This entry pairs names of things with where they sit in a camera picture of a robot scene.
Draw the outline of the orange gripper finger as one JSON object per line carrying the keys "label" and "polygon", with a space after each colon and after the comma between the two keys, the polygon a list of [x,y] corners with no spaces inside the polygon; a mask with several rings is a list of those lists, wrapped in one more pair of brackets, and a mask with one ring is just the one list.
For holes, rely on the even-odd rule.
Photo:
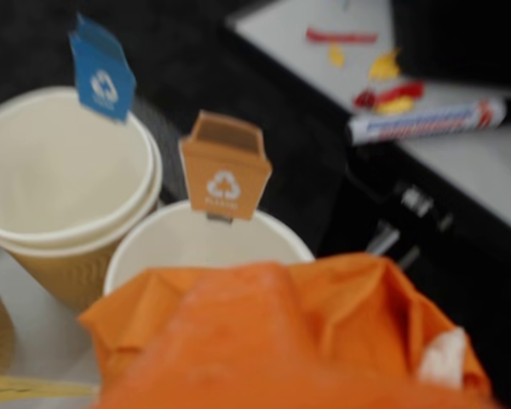
{"label": "orange gripper finger", "polygon": [[487,408],[463,331],[395,266],[163,268],[97,305],[100,408]]}

